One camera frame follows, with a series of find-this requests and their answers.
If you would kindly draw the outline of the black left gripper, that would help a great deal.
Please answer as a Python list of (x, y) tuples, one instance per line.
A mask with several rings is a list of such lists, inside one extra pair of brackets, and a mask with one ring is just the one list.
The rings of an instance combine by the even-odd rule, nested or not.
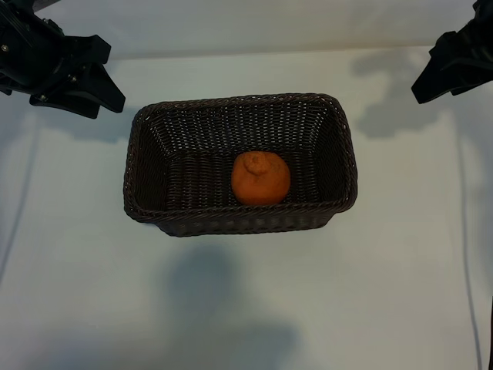
[[(65, 35), (36, 13), (55, 1), (1, 2), (1, 92), (31, 95), (32, 106), (60, 109), (96, 119), (100, 107), (121, 113), (125, 96), (104, 68), (110, 45), (97, 35)], [(77, 96), (37, 96), (62, 79), (78, 77)]]

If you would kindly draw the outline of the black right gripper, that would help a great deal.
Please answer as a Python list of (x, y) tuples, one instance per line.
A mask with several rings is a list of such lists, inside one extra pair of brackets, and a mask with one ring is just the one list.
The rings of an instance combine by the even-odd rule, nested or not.
[(476, 1), (473, 9), (471, 21), (444, 33), (430, 51), (430, 61), (411, 87), (419, 104), (492, 81), (492, 2)]

